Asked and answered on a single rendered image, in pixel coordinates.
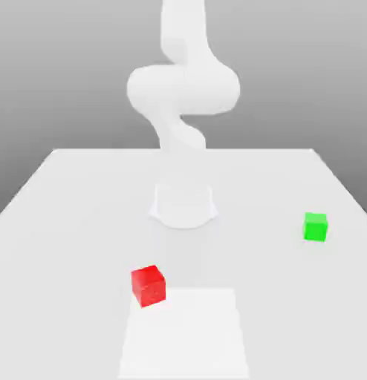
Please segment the small red cube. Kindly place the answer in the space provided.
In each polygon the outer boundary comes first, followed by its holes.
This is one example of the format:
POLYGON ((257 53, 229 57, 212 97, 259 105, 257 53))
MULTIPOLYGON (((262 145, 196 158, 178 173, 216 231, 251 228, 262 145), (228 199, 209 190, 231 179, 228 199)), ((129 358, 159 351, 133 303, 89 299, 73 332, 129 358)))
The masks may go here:
POLYGON ((155 265, 132 271, 131 287, 141 308, 166 299, 166 280, 155 265))

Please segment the small green cube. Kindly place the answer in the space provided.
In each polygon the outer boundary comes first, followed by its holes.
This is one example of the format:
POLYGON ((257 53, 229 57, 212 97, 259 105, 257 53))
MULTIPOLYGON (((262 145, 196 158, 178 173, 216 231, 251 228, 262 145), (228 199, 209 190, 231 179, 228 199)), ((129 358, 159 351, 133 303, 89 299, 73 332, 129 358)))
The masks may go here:
POLYGON ((326 214, 306 212, 302 234, 305 240, 325 242, 328 233, 326 214))

